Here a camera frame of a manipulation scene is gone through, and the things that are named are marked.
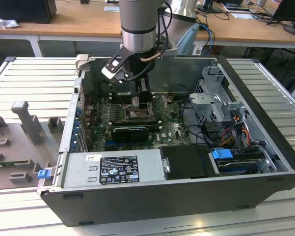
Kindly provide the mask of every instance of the copper pipe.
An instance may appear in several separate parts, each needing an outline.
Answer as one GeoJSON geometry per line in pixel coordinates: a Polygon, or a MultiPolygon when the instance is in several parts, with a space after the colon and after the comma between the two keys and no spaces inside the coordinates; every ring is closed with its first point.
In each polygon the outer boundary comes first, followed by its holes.
{"type": "Polygon", "coordinates": [[[141,58],[141,62],[150,62],[152,60],[155,60],[156,58],[159,58],[160,56],[161,56],[161,53],[156,53],[155,55],[149,58],[141,58]]]}

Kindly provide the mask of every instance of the power supply label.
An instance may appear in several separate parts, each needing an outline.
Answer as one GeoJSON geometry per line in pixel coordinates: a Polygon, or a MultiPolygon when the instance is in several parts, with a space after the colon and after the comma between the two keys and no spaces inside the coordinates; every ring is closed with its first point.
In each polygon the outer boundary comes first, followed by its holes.
{"type": "Polygon", "coordinates": [[[139,182],[137,156],[103,157],[100,159],[100,184],[139,182]]]}

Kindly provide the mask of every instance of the black computer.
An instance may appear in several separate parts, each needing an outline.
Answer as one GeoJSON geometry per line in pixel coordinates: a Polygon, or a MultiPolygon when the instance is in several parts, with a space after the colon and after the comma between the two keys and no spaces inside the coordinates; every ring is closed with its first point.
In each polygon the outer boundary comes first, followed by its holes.
{"type": "Polygon", "coordinates": [[[273,20],[277,21],[291,21],[292,24],[285,25],[284,30],[295,34],[295,0],[282,0],[275,14],[273,20]]]}

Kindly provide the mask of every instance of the motherboard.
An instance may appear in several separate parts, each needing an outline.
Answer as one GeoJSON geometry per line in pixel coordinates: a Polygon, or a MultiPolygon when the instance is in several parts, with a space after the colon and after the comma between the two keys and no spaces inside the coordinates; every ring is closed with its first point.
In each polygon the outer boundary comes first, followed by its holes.
{"type": "Polygon", "coordinates": [[[190,144],[181,124],[182,100],[160,94],[140,109],[135,98],[101,98],[88,109],[93,151],[156,149],[190,144]]]}

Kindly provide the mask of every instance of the wooden desk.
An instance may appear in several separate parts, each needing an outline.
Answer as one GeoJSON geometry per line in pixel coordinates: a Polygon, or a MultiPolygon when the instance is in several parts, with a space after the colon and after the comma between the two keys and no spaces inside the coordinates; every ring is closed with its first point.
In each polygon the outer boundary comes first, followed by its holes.
{"type": "Polygon", "coordinates": [[[16,28],[0,28],[0,34],[30,34],[30,30],[34,25],[35,23],[21,23],[20,26],[16,28]]]}
{"type": "MultiPolygon", "coordinates": [[[[36,57],[44,56],[40,40],[59,41],[101,41],[120,42],[119,12],[105,12],[104,3],[80,1],[65,2],[56,0],[57,13],[50,24],[22,23],[15,29],[0,29],[0,38],[29,40],[36,57]]],[[[268,0],[266,7],[277,8],[268,0]]],[[[215,15],[208,16],[209,27],[215,33],[215,45],[295,48],[295,35],[254,20],[236,19],[229,14],[225,21],[215,15]]],[[[199,31],[196,47],[202,47],[208,39],[207,32],[199,31]]]]}
{"type": "Polygon", "coordinates": [[[57,13],[50,24],[36,24],[31,34],[121,37],[119,12],[104,11],[104,3],[56,1],[57,13]]]}
{"type": "MultiPolygon", "coordinates": [[[[266,8],[276,9],[277,4],[267,1],[266,8]]],[[[198,15],[205,23],[205,18],[198,15]]],[[[221,20],[214,14],[209,14],[209,28],[215,33],[215,45],[295,48],[295,35],[286,32],[282,25],[267,25],[255,19],[237,19],[229,13],[230,20],[221,20]]],[[[208,39],[205,31],[200,31],[196,40],[203,43],[208,39]]]]}

